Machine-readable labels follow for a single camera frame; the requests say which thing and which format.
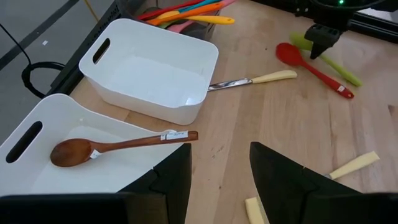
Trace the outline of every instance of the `spoon bowl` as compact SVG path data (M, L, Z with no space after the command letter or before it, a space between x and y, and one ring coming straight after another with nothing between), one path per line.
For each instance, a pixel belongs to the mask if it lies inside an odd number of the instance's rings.
M298 48L289 43L281 43L277 46L276 56L280 61L288 65L299 66L304 62Z
M94 149L87 139L68 139L57 144L50 155L53 164L70 167L82 164L90 159Z

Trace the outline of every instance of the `butter knife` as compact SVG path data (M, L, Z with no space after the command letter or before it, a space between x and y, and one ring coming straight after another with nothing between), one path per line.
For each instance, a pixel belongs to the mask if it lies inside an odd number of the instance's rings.
M210 85L209 89L207 91L221 90L224 88L229 88L229 87L234 87L234 86L271 82L271 81L283 80L286 78L296 78L296 77L297 77L297 73L295 71L284 70L284 71L274 72L274 73L271 73L268 75L263 75L263 76L252 78L252 79L242 78L239 80L215 83L215 84Z

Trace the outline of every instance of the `spoon handle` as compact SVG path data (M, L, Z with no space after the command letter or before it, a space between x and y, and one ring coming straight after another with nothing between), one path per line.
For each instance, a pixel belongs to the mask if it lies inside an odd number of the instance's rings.
M198 140L197 131L181 131L167 133L158 136L134 139L117 143L92 143L93 147L100 153L109 152L117 149L125 149L140 146L155 146L158 144L171 144Z
M191 11L188 11L188 12L183 12L183 13L177 14L175 16L169 16L169 17L166 17L163 19L159 19L159 18L151 19L146 22L149 24L152 24L154 26L157 26L163 22L174 21L176 19L183 19L188 16L197 16L202 13L217 11L217 10L221 9L222 7L223 7L223 4L220 2L213 3L213 4L208 4L206 6L202 6L202 7L196 8L196 9L192 9Z
M185 7L183 9L179 9L178 11L181 12L181 13L188 12L189 10L197 9L199 7L202 7L202 6L206 6L207 4L216 3L216 2L219 2L219 1L220 0L204 0L202 2L199 2L198 4L194 4L192 6L188 6L188 7Z
M176 33L180 33L181 31L183 31L185 28L187 28L189 25L191 25L193 23L194 23L194 21L187 21L187 22L184 22L183 24L172 25L169 28L167 28L167 30L176 32Z
M223 24L223 25L233 24L235 22L233 18L226 16L190 16L187 17L186 19L200 21L200 22L208 22L213 24Z
M351 72L347 71L347 69L343 68L341 65L338 65L336 62L332 61L332 59L328 58L327 56L325 56L323 54L320 55L320 58L325 63L327 63L330 67L332 67L334 70L336 70L343 78L345 78L350 83L352 83L356 86L362 85L362 82L358 77L356 77Z
M179 4L179 5L176 5L176 6L167 7L165 9L159 9L159 10L156 10L154 12L147 12L147 13L144 13L144 14L138 16L137 18L141 19L141 20L148 19L150 17L158 16L160 14L163 14L163 13L169 12L169 11L173 11L175 9L179 9L179 8L187 7L187 6L192 6L192 5L198 4L198 3L202 2L202 1L203 0L192 0L192 1L185 2L183 4Z
M316 68L312 67L307 62L303 62L303 66L306 69L308 69L308 71L310 71L314 75L316 75L320 80L322 80L324 82L324 84L328 85L332 90L335 90L341 96L343 96L347 99L354 98L354 94L349 89L347 89L345 86L340 84L338 81L335 81L335 80L329 78L327 75L323 74L322 72L319 72Z

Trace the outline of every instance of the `cream knife handle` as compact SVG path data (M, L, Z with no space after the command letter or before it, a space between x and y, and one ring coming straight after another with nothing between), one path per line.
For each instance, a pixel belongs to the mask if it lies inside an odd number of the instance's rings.
M360 168L366 167L367 165L372 164L375 161L378 161L380 158L379 156L373 151L362 156L358 156L357 158L349 161L344 166L340 167L339 169L331 172L329 175L334 180L339 177L342 177L350 172L359 170Z
M296 78L297 73L292 70L284 70L279 72L274 72L268 75L263 75L260 77L252 78L251 80L253 83L264 83L264 82L271 82L276 80L282 80L286 78Z

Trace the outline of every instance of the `metal frame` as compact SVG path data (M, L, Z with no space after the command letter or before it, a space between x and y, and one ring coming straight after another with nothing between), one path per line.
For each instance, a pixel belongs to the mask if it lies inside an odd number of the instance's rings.
M136 2L138 9L145 0ZM293 2L285 2L279 0L254 0L261 4L281 9L283 11L297 13L297 5ZM312 9L309 6L308 12L302 12L302 15L313 19ZM99 20L94 29L88 34L77 51L65 65L58 77L51 84L51 90L46 95L54 93L70 94L83 78L83 74L79 71L78 64L86 51L91 47L98 36L104 31L110 22L121 17L119 9L115 2L105 12L104 16ZM349 30L360 34L369 35L378 39L386 40L392 43L398 43L398 24L379 19L374 16L368 16L362 13L355 13L351 20Z

